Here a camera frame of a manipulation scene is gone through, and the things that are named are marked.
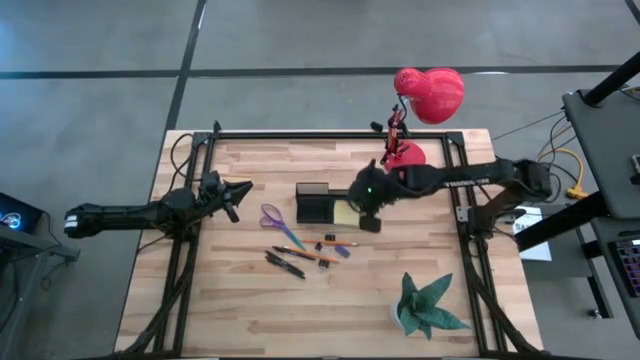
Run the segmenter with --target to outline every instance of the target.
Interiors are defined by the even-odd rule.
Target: wooden table
[[[469,163],[495,159],[487,130],[462,131]],[[153,186],[154,199],[167,191],[174,172],[169,150],[183,133],[167,133]],[[439,142],[415,142],[424,149],[428,163],[444,166]],[[329,182],[331,188],[347,188],[358,170],[372,158],[380,158],[382,149],[382,140],[216,142],[213,168],[230,181],[249,177],[254,187],[238,209],[239,223],[232,224],[223,212],[203,221],[184,356],[478,354],[473,330],[434,329],[429,342],[420,332],[405,337],[389,315],[390,304],[400,295],[405,271],[418,287],[453,273],[451,287],[439,306],[472,326],[448,191],[384,208],[379,234],[348,227],[296,224],[296,182]],[[176,148],[176,161],[182,162],[189,151],[190,141],[185,140]],[[488,189],[493,194],[499,190]],[[480,203],[485,202],[479,192],[477,198]],[[325,271],[320,271],[316,263],[285,255],[307,274],[306,281],[300,280],[264,260],[264,250],[291,242],[280,231],[260,228],[262,203],[277,206],[299,238],[322,239],[325,233],[335,233],[338,240],[355,241],[361,246],[350,248],[349,259]],[[145,231],[141,244],[159,235]],[[159,307],[170,248],[171,241],[166,240],[138,256],[116,350],[131,344]],[[508,237],[496,236],[490,241],[489,255],[500,305],[528,341],[542,348],[515,244]],[[483,309],[491,343],[491,322],[488,311]],[[173,325],[170,321],[168,339],[172,339]]]

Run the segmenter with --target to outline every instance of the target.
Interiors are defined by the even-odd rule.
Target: purple scissors
[[[285,225],[284,220],[282,219],[282,214],[277,207],[271,204],[262,204],[262,212],[264,213],[264,216],[260,219],[260,226],[263,228],[280,229],[284,231],[296,246],[302,250],[307,250],[304,248],[304,245],[302,245],[302,242],[298,240],[291,230],[289,230],[287,225]]]

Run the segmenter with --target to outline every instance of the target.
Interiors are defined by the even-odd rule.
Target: white paper
[[[514,234],[517,234],[520,231],[542,220],[542,212],[540,212],[540,208],[518,206],[516,209],[525,210],[527,213],[519,217],[513,223]],[[547,242],[544,242],[538,246],[532,247],[529,250],[523,251],[520,253],[520,258],[523,260],[551,261],[549,244]]]

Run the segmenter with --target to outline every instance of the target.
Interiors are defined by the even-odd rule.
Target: concrete floor
[[[196,3],[4,0],[0,71],[177,70]],[[209,0],[192,68],[614,65],[638,50],[639,35],[623,0]],[[438,127],[497,135],[558,111],[562,93],[604,76],[465,75],[463,106]],[[175,86],[174,78],[0,80],[0,154],[9,154],[0,191],[47,209],[60,237],[75,205],[145,202]],[[176,128],[213,120],[227,129],[365,128],[394,101],[392,76],[198,78],[187,82]],[[496,153],[534,156],[552,124],[500,139]],[[423,127],[412,116],[409,125]],[[577,171],[571,159],[558,163]],[[596,190],[590,174],[584,187]],[[80,259],[39,291],[23,358],[113,349],[138,235],[66,240],[81,247]],[[585,318],[594,306],[586,280],[529,283],[545,348],[637,357],[640,342],[598,266],[615,319]]]

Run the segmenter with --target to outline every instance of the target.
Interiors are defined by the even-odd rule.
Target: green plant leaf
[[[413,279],[407,273],[404,273],[402,277],[402,296],[400,297],[400,302],[398,303],[398,309],[402,309],[411,304],[411,294],[417,293],[418,288],[413,283]]]
[[[400,323],[404,327],[404,334],[411,335],[411,333],[418,330],[420,319],[412,315],[409,308],[403,307],[400,311]]]
[[[435,307],[427,312],[416,313],[416,316],[419,317],[420,320],[438,329],[469,329],[469,326],[460,321],[455,315],[439,307]]]
[[[445,275],[420,289],[419,293],[422,299],[414,303],[415,309],[418,312],[427,312],[428,309],[435,307],[451,285],[452,277],[453,274]]]
[[[424,336],[427,337],[427,340],[431,340],[431,325],[427,324],[425,321],[420,322],[420,326],[418,327],[423,333]]]

